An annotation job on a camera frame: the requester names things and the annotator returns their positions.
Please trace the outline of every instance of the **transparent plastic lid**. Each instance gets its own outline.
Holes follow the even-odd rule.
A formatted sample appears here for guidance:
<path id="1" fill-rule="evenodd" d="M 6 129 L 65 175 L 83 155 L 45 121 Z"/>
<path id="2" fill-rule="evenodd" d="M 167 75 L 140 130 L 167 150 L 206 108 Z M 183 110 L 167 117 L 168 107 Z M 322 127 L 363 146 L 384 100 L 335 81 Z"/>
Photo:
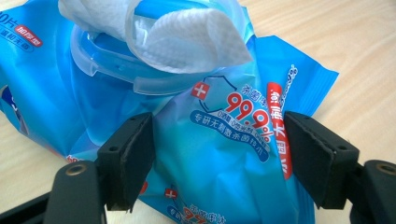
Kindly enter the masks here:
<path id="1" fill-rule="evenodd" d="M 162 15 L 187 8 L 217 8 L 242 21 L 235 27 L 244 35 L 243 12 L 239 5 L 230 6 L 228 0 L 166 1 L 143 0 L 135 14 L 158 19 Z M 89 34 L 75 25 L 71 34 L 71 54 L 78 68 L 93 77 L 97 72 L 134 83 L 134 92 L 165 95 L 184 91 L 199 80 L 216 73 L 172 74 L 157 70 L 137 59 L 125 42 L 106 34 Z"/>

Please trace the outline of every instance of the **wooden table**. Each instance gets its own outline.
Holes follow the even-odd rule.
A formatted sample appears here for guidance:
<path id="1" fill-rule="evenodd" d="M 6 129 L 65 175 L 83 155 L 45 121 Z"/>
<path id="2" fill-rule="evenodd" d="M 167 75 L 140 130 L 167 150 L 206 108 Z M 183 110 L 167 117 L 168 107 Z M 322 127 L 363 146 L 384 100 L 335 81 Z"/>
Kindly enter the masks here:
<path id="1" fill-rule="evenodd" d="M 0 0 L 0 10 L 24 0 Z M 240 0 L 256 35 L 278 35 L 340 72 L 314 118 L 361 150 L 360 163 L 396 163 L 396 2 Z M 0 213 L 50 190 L 66 162 L 17 133 L 0 113 Z M 317 222 L 349 223 L 343 211 L 317 211 Z M 110 223 L 172 223 L 143 203 Z"/>

